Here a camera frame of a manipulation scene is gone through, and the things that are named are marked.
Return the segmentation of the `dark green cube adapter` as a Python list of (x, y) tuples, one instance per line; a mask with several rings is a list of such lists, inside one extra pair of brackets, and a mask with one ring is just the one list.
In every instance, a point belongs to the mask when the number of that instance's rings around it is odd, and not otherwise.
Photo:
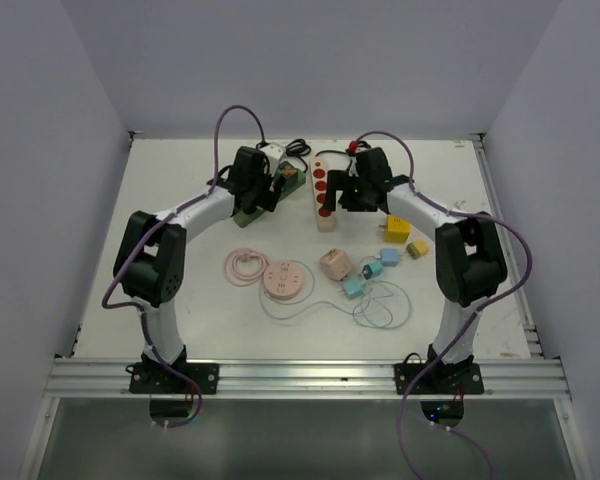
[(298, 182), (299, 170), (287, 161), (280, 163), (278, 167), (278, 174), (281, 178), (285, 179), (286, 187), (291, 187)]

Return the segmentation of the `green power strip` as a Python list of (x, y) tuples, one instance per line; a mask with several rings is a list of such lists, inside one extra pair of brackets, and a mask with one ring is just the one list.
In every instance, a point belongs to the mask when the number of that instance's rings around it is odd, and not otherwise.
[(278, 174), (278, 167), (273, 175), (267, 194), (260, 198), (260, 202), (255, 206), (255, 209), (249, 212), (241, 210), (233, 217), (233, 221), (238, 227), (246, 228), (263, 214), (273, 212), (282, 200), (289, 197), (305, 184), (306, 173), (297, 168), (299, 170), (298, 182), (291, 187), (286, 187), (285, 179), (281, 178)]

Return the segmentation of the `yellow cube adapter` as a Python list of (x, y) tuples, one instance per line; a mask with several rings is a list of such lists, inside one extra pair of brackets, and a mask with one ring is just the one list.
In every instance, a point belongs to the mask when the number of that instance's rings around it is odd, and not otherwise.
[(395, 215), (387, 215), (379, 228), (382, 230), (383, 241), (391, 244), (405, 244), (411, 234), (411, 224)]

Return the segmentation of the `beige wooden power strip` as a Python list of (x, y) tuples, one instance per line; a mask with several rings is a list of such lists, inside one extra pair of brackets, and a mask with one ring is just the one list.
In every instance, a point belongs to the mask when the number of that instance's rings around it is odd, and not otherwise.
[(324, 208), (327, 193), (327, 164), (319, 157), (309, 163), (315, 218), (319, 232), (333, 232), (336, 228), (335, 213)]

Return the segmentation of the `light blue charger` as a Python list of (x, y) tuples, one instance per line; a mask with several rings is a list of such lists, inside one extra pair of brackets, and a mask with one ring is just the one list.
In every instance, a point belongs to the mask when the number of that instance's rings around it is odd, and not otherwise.
[(403, 255), (396, 248), (383, 248), (379, 253), (379, 260), (384, 268), (398, 266), (402, 257)]

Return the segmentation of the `olive yellow charger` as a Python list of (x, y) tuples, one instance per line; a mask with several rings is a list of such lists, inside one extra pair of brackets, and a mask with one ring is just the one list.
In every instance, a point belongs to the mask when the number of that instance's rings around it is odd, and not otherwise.
[(412, 259), (419, 259), (425, 256), (429, 252), (430, 248), (426, 241), (422, 239), (416, 239), (408, 243), (406, 246), (406, 253)]

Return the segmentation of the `light pink cube adapter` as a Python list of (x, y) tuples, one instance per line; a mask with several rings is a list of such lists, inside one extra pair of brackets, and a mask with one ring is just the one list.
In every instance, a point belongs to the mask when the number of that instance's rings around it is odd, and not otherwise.
[(352, 271), (353, 265), (347, 253), (342, 249), (331, 249), (319, 260), (326, 276), (334, 281), (341, 281)]

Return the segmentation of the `light teal charger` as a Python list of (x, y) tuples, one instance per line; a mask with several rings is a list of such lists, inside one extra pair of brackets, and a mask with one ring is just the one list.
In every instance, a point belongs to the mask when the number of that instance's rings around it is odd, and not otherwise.
[(361, 297), (365, 294), (366, 282), (360, 277), (348, 278), (341, 282), (341, 294), (348, 300)]

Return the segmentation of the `pink round socket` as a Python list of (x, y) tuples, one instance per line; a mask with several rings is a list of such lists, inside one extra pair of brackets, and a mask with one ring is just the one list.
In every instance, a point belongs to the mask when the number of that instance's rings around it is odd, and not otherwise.
[(276, 300), (291, 300), (304, 287), (304, 270), (298, 262), (279, 260), (265, 270), (262, 280), (265, 293)]

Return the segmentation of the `teal dual usb charger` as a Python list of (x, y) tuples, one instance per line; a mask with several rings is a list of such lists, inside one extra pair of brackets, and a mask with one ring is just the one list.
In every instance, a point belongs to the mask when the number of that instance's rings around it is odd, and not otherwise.
[(364, 279), (369, 280), (378, 277), (384, 270), (380, 260), (373, 260), (366, 263), (361, 270), (361, 275)]

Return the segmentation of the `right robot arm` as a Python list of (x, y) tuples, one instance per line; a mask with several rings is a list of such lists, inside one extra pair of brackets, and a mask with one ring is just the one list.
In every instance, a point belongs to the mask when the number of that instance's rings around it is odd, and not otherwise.
[(480, 309), (508, 277), (495, 222), (486, 213), (454, 211), (427, 197), (411, 177), (393, 174), (379, 147), (357, 152), (352, 163), (353, 172), (325, 174), (324, 210), (381, 210), (409, 221), (434, 242), (435, 277), (445, 303), (425, 379), (434, 391), (448, 392), (460, 382), (460, 368), (473, 360)]

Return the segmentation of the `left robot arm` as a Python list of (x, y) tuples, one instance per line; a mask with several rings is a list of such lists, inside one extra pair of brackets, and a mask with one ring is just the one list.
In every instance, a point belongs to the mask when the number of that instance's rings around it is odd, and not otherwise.
[(184, 280), (188, 242), (238, 213), (275, 210), (287, 179), (275, 168), (284, 149), (242, 146), (233, 163), (208, 181), (203, 193), (157, 213), (134, 212), (127, 221), (114, 263), (114, 280), (102, 306), (126, 306), (140, 313), (143, 355), (156, 363), (152, 379), (165, 392), (181, 390), (188, 379), (174, 298)]

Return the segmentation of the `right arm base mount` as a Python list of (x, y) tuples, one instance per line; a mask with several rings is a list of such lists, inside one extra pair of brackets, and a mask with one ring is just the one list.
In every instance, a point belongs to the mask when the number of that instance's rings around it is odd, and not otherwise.
[(485, 393), (480, 366), (474, 356), (459, 363), (446, 364), (439, 361), (433, 367), (429, 364), (436, 358), (432, 347), (427, 352), (427, 360), (415, 352), (393, 365), (396, 392), (403, 395), (414, 379), (410, 390), (416, 395), (481, 395)]

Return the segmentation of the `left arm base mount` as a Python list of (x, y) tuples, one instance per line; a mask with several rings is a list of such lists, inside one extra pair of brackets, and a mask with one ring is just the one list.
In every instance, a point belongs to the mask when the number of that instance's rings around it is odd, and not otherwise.
[(132, 394), (175, 395), (192, 393), (192, 382), (202, 395), (215, 395), (219, 383), (219, 365), (211, 362), (188, 362), (178, 359), (169, 369), (142, 356), (139, 362), (129, 364), (129, 392)]

